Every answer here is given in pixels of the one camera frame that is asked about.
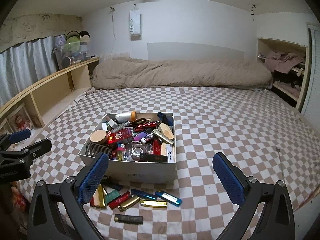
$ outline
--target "white wall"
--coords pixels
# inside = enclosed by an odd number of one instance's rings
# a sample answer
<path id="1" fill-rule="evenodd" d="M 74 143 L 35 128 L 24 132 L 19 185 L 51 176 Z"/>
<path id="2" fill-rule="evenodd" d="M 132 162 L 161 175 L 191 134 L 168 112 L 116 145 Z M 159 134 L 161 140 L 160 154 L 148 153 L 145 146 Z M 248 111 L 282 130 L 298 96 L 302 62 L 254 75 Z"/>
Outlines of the white wall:
<path id="1" fill-rule="evenodd" d="M 318 23 L 314 14 L 266 13 L 255 16 L 258 38 L 271 38 L 308 45 L 306 22 Z"/>
<path id="2" fill-rule="evenodd" d="M 112 34 L 110 8 L 83 17 L 90 33 L 92 53 L 129 52 L 131 57 L 148 59 L 149 42 L 188 42 L 227 47 L 244 51 L 255 58 L 256 25 L 250 12 L 208 0 L 155 0 L 137 3 L 141 11 L 140 40 L 129 35 L 129 11 L 135 1 L 114 6 L 116 42 Z"/>

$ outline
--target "wooden shelf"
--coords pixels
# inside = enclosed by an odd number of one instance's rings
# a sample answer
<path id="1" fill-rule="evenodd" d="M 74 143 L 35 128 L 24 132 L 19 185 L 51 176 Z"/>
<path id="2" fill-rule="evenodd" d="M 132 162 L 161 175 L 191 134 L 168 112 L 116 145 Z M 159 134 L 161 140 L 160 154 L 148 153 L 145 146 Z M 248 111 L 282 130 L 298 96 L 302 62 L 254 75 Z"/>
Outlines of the wooden shelf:
<path id="1" fill-rule="evenodd" d="M 291 52 L 296 53 L 299 56 L 305 58 L 305 63 L 301 63 L 294 68 L 292 68 L 292 71 L 299 73 L 300 69 L 303 68 L 300 77 L 302 78 L 302 85 L 300 90 L 299 98 L 296 98 L 294 95 L 292 95 L 290 92 L 281 89 L 277 85 L 274 85 L 277 89 L 281 90 L 283 93 L 288 95 L 290 98 L 292 98 L 294 101 L 297 102 L 295 108 L 299 111 L 302 110 L 302 106 L 304 104 L 304 100 L 306 97 L 307 89 L 308 89 L 308 82 L 310 79 L 310 63 L 311 63 L 311 57 L 310 57 L 310 50 L 309 46 L 304 46 L 301 44 L 297 44 L 290 41 L 283 41 L 283 40 L 277 40 L 277 39 L 270 39 L 270 38 L 258 38 L 258 44 L 257 44 L 257 60 L 262 61 L 265 60 L 265 57 L 262 57 L 262 55 L 268 55 L 271 51 L 284 51 L 284 52 Z"/>
<path id="2" fill-rule="evenodd" d="M 280 91 L 282 91 L 283 93 L 285 93 L 286 95 L 288 95 L 289 97 L 291 97 L 293 100 L 295 100 L 296 102 L 298 102 L 298 98 L 295 97 L 293 94 L 291 94 L 289 91 L 283 89 L 282 87 L 278 86 L 276 83 L 273 83 L 273 86 L 275 88 L 278 88 Z"/>
<path id="3" fill-rule="evenodd" d="M 59 117 L 73 100 L 90 89 L 88 64 L 98 60 L 93 58 L 41 79 L 0 109 L 0 118 L 4 118 L 23 102 L 29 115 L 36 117 L 41 125 L 31 130 L 30 138 L 18 145 L 16 151 L 34 143 L 46 126 Z"/>
<path id="4" fill-rule="evenodd" d="M 87 66 L 87 64 L 92 63 L 92 62 L 96 62 L 98 61 L 99 58 L 92 58 L 89 59 L 87 61 L 84 62 L 80 62 L 78 64 L 72 65 L 70 67 L 67 67 L 65 69 L 62 69 L 60 71 L 57 71 L 56 73 L 47 76 L 41 80 L 39 80 L 38 82 L 34 83 L 33 85 L 29 86 L 28 88 L 26 88 L 25 90 L 23 90 L 22 92 L 20 92 L 18 95 L 16 95 L 14 98 L 12 98 L 10 101 L 8 101 L 4 106 L 2 106 L 0 108 L 0 118 L 8 111 L 11 109 L 11 107 L 13 107 L 15 104 L 17 104 L 20 100 L 22 100 L 24 97 L 26 97 L 28 94 L 30 94 L 32 91 L 38 89 L 39 87 L 43 86 L 44 84 L 52 81 L 53 79 L 62 76 L 68 72 L 71 72 L 73 70 L 76 70 L 77 68 L 83 67 L 83 66 Z"/>
<path id="5" fill-rule="evenodd" d="M 52 106 L 42 115 L 44 124 L 47 125 L 52 123 L 52 121 L 59 117 L 59 115 L 72 103 L 73 100 L 75 100 L 79 95 L 84 93 L 89 88 L 90 87 L 74 90 L 71 94 L 67 95 L 65 98 Z"/>

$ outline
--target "mattress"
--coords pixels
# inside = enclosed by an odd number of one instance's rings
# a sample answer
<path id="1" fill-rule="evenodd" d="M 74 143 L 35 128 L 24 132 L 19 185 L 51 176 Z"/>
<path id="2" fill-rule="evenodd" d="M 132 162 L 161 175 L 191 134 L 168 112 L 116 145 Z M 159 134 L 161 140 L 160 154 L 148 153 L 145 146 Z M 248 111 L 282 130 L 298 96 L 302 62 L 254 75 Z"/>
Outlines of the mattress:
<path id="1" fill-rule="evenodd" d="M 98 90 L 64 112 L 39 136 L 52 141 L 52 151 L 35 160 L 31 178 L 19 189 L 30 201 L 36 182 L 62 182 L 84 166 L 78 153 L 107 113 L 172 112 L 176 123 L 177 178 L 172 185 L 120 182 L 148 192 L 165 190 L 183 200 L 166 210 L 138 204 L 123 214 L 144 217 L 143 225 L 115 223 L 117 209 L 84 210 L 103 236 L 112 239 L 216 239 L 235 214 L 212 168 L 223 152 L 246 176 L 260 182 L 285 181 L 296 210 L 316 190 L 320 146 L 314 131 L 287 103 L 268 90 L 219 87 L 135 88 Z M 63 204 L 61 213 L 70 224 Z M 244 238 L 253 232 L 258 206 Z"/>

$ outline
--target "gold lighter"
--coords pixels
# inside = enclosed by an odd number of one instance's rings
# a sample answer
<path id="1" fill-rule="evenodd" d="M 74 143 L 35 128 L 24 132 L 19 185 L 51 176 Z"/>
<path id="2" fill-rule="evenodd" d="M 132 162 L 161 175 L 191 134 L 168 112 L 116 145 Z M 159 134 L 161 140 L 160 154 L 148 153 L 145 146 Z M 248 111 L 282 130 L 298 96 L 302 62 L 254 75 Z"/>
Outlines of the gold lighter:
<path id="1" fill-rule="evenodd" d="M 99 194 L 99 204 L 100 204 L 100 208 L 106 208 L 106 205 L 104 203 L 104 198 L 103 198 L 103 188 L 101 186 L 101 184 L 99 184 L 98 186 L 98 194 Z"/>
<path id="2" fill-rule="evenodd" d="M 132 207 L 136 203 L 138 203 L 140 198 L 138 196 L 133 196 L 132 198 L 129 198 L 128 200 L 124 201 L 122 204 L 118 206 L 118 209 L 120 212 L 125 211 L 126 209 Z"/>
<path id="3" fill-rule="evenodd" d="M 106 192 L 106 190 L 103 187 L 102 187 L 102 191 L 103 191 L 103 196 L 108 195 L 108 192 Z"/>
<path id="4" fill-rule="evenodd" d="M 151 201 L 151 200 L 140 200 L 140 205 L 144 207 L 161 207 L 166 208 L 166 201 Z"/>

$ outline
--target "white box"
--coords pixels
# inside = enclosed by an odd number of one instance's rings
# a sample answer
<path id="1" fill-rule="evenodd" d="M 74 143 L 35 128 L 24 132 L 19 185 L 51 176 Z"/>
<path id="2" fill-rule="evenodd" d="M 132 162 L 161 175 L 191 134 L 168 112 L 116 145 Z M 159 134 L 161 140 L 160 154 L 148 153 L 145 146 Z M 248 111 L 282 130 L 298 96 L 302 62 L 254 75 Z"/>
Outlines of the white box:
<path id="1" fill-rule="evenodd" d="M 174 134 L 174 146 L 173 148 L 173 163 L 143 163 L 143 162 L 124 162 L 117 160 L 109 160 L 109 167 L 106 171 L 106 176 L 110 176 L 113 179 L 134 181 L 143 183 L 161 183 L 171 184 L 177 177 L 176 169 L 176 135 L 174 128 L 174 117 L 172 113 L 164 113 L 167 116 L 172 116 L 173 120 L 173 134 Z M 114 119 L 116 114 L 107 114 L 110 118 Z M 106 121 L 106 116 L 103 117 L 99 125 L 94 131 L 102 129 L 102 123 Z M 157 113 L 138 113 L 138 119 L 140 118 L 153 118 L 153 121 L 159 120 Z M 94 157 L 84 155 L 85 147 L 90 142 L 90 138 L 79 152 L 79 156 L 86 166 L 88 166 Z"/>

